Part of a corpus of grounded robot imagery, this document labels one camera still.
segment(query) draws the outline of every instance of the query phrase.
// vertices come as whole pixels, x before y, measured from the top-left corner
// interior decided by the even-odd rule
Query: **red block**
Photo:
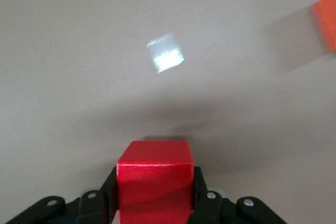
[[[320,0],[313,12],[330,51],[336,51],[336,0]]]
[[[188,142],[132,142],[117,163],[119,224],[186,224],[193,181]]]

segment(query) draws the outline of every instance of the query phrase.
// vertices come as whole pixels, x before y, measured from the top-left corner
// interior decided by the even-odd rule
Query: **red cube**
[[[117,163],[119,224],[186,224],[193,181],[188,142],[132,142]]]

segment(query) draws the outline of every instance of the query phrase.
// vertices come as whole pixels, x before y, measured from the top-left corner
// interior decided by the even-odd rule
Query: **screw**
[[[216,195],[211,191],[206,195],[209,199],[215,199]]]
[[[96,193],[90,193],[90,194],[88,195],[88,198],[89,198],[89,199],[93,199],[93,198],[95,198],[95,196],[97,196]]]
[[[51,207],[51,206],[53,206],[53,205],[55,205],[57,203],[57,200],[51,200],[51,201],[48,201],[48,203],[47,203],[47,206],[48,207]]]
[[[254,203],[250,199],[244,199],[244,205],[248,206],[248,207],[252,207],[252,206],[254,206]]]

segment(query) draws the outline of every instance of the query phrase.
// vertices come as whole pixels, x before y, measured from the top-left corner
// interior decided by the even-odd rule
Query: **orange cube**
[[[329,50],[336,51],[336,0],[318,1],[313,12]]]

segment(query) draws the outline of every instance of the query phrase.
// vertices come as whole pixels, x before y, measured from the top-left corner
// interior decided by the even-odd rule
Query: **gray wall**
[[[318,0],[0,0],[0,222],[99,186],[132,140],[190,137],[209,186],[334,223],[336,59]],[[185,61],[155,72],[174,32]]]

